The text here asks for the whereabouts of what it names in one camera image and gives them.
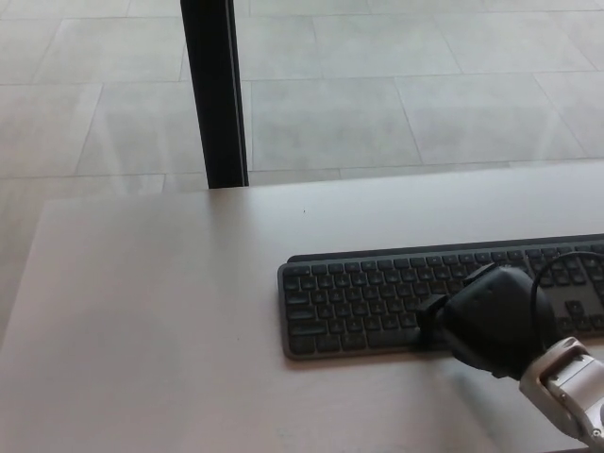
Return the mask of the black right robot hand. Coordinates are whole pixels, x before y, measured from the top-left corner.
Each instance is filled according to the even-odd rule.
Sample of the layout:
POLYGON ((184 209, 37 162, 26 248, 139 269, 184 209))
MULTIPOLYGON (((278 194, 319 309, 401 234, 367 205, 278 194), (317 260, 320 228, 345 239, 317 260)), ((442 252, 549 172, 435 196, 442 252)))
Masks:
POLYGON ((453 356, 496 378, 519 380, 529 365, 562 338, 545 292, 515 267, 484 266, 453 295, 419 305, 425 344, 440 334, 453 356))

